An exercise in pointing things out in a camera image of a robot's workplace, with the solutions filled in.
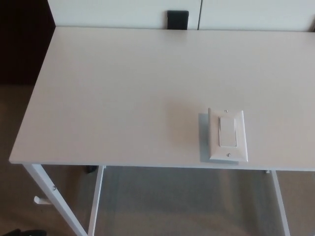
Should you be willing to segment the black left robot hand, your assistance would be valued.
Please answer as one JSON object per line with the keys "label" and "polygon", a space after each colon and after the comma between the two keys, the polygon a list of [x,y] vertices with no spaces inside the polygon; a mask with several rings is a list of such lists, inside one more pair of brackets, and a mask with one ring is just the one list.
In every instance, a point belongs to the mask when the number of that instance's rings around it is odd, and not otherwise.
{"label": "black left robot hand", "polygon": [[47,232],[45,230],[22,231],[20,229],[15,229],[15,230],[7,232],[1,236],[47,236]]}

